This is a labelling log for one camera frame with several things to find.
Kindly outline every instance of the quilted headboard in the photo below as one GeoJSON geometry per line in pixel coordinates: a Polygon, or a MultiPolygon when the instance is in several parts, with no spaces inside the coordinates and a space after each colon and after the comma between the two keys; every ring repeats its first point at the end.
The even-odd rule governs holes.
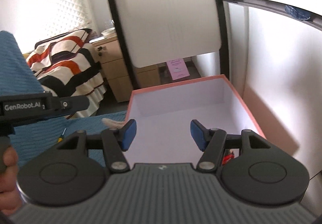
{"type": "Polygon", "coordinates": [[[45,25],[46,38],[75,28],[90,28],[99,35],[89,0],[61,0],[56,4],[53,17],[45,25]]]}

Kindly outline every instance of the pink flyer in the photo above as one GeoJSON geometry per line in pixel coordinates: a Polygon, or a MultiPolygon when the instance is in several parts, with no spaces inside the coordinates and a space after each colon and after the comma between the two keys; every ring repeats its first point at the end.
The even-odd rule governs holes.
{"type": "Polygon", "coordinates": [[[177,80],[190,76],[188,68],[183,59],[167,61],[166,64],[169,68],[172,80],[177,80]]]}

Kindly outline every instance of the drawer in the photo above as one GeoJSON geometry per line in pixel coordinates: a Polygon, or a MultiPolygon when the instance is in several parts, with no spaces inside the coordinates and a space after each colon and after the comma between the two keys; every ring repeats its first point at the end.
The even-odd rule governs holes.
{"type": "Polygon", "coordinates": [[[110,61],[101,65],[103,73],[108,80],[124,77],[128,75],[128,71],[123,59],[110,61]]]}
{"type": "Polygon", "coordinates": [[[136,76],[141,88],[148,88],[161,84],[158,70],[140,72],[136,76]]]}
{"type": "Polygon", "coordinates": [[[99,51],[102,53],[102,56],[99,57],[101,64],[123,58],[118,40],[96,46],[95,48],[98,49],[99,47],[102,47],[102,50],[99,51]]]}
{"type": "Polygon", "coordinates": [[[128,101],[130,99],[133,87],[129,76],[108,80],[108,84],[117,102],[128,101]]]}
{"type": "Polygon", "coordinates": [[[150,71],[150,70],[157,70],[157,69],[158,69],[158,66],[157,65],[150,65],[150,66],[146,66],[146,67],[143,67],[143,68],[136,68],[136,67],[134,67],[134,71],[136,73],[150,71]]]}

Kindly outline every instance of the dark floor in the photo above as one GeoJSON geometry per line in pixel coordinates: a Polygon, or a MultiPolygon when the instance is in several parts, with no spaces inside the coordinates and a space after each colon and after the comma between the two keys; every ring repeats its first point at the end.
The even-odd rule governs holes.
{"type": "MultiPolygon", "coordinates": [[[[178,81],[185,81],[200,78],[200,74],[197,71],[197,68],[194,66],[193,62],[186,62],[190,76],[181,78],[173,81],[169,71],[166,67],[159,68],[161,84],[168,84],[178,81]]],[[[113,92],[108,84],[106,84],[106,93],[104,94],[103,100],[99,104],[99,109],[96,112],[96,115],[108,114],[120,112],[128,109],[128,101],[118,103],[113,95],[113,92]]]]}
{"type": "Polygon", "coordinates": [[[106,92],[104,99],[99,104],[99,109],[96,115],[108,114],[120,112],[128,109],[128,101],[118,103],[113,95],[113,92],[108,84],[106,86],[106,92]]]}

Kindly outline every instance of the pink box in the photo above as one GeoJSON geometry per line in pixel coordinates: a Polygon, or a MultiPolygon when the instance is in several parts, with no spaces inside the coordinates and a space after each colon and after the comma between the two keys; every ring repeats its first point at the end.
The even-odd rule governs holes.
{"type": "Polygon", "coordinates": [[[228,134],[251,129],[265,137],[248,107],[224,75],[176,82],[132,92],[126,121],[135,119],[137,133],[124,153],[134,163],[183,163],[196,166],[200,151],[190,135],[190,122],[228,134]]]}
{"type": "Polygon", "coordinates": [[[170,71],[172,80],[181,79],[190,76],[187,65],[183,59],[176,59],[166,62],[170,71]]]}

